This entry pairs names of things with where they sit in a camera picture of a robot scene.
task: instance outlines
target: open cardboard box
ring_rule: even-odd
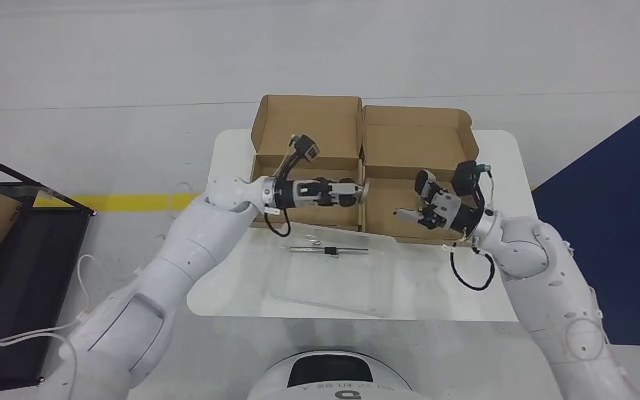
[[[368,180],[370,188],[365,205],[292,209],[292,221],[389,235],[403,242],[438,244],[460,237],[401,221],[393,210],[419,204],[413,189],[419,170],[431,170],[449,189],[458,163],[477,157],[466,112],[391,106],[363,109],[358,97],[267,95],[251,132],[257,153],[252,179],[271,175],[291,136],[302,133],[317,143],[320,155],[312,164],[298,164],[291,179],[348,177],[358,183]]]
[[[399,241],[444,243],[460,238],[447,230],[427,230],[393,215],[396,208],[416,209],[414,180],[429,169],[445,189],[461,161],[478,156],[471,117],[446,108],[365,106],[364,175],[370,188],[363,230]]]
[[[362,161],[358,152],[362,145],[362,101],[347,96],[274,96],[262,98],[251,131],[256,148],[251,179],[269,176],[278,168],[289,148],[292,135],[311,137],[320,154],[313,161],[301,161],[289,174],[290,179],[324,177],[331,180],[352,178],[362,183]],[[291,221],[311,225],[358,230],[360,211],[357,206],[305,207],[288,210]],[[270,216],[274,223],[282,216]],[[263,226],[259,217],[255,226]]]

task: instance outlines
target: yellow floor stripe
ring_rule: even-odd
[[[71,196],[75,201],[100,212],[181,211],[197,196],[191,193],[149,193]],[[58,199],[38,196],[35,207],[68,207]]]

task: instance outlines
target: black cable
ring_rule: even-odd
[[[300,161],[300,156],[297,153],[292,154],[291,157],[289,157],[289,159],[284,162],[284,165],[280,170],[280,174],[278,175],[278,178],[287,179],[287,176],[289,176],[289,173],[291,172],[293,167],[296,166],[298,161]]]
[[[291,221],[289,221],[289,214],[287,214],[287,209],[285,208],[282,211],[284,212],[284,220],[287,222],[287,231],[285,233],[278,231],[276,228],[273,227],[273,225],[271,225],[271,221],[269,221],[269,214],[267,213],[264,214],[264,222],[267,223],[267,226],[269,227],[271,232],[275,233],[280,237],[287,237],[291,234]]]
[[[453,243],[453,248],[455,250],[457,243]],[[476,253],[476,255],[480,255],[480,250],[478,250],[475,247],[472,247],[471,250],[473,250],[474,253]],[[487,253],[484,254],[484,257],[489,260],[489,278],[487,278],[487,281],[485,282],[484,285],[478,287],[478,286],[471,286],[469,285],[467,282],[464,281],[464,279],[462,279],[462,277],[460,276],[460,274],[458,273],[458,270],[456,269],[456,263],[453,259],[453,251],[451,252],[451,254],[449,255],[449,260],[451,261],[451,269],[453,270],[453,274],[456,276],[456,278],[458,278],[458,281],[460,283],[462,283],[464,286],[468,287],[471,290],[475,290],[476,292],[481,292],[483,290],[485,290],[486,288],[489,287],[489,285],[491,284],[491,281],[493,280],[493,277],[496,274],[496,265],[493,262],[493,258],[491,258],[491,256]]]

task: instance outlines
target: box lid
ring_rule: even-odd
[[[478,156],[462,110],[365,106],[364,129],[366,165],[451,171]]]
[[[306,134],[320,157],[357,158],[362,100],[352,96],[266,95],[251,130],[258,155],[285,154],[292,135]]]

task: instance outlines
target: clear plastic tray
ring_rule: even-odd
[[[385,317],[391,308],[396,241],[388,236],[292,223],[274,251],[270,294],[283,301]],[[351,247],[366,254],[292,253],[289,246]]]

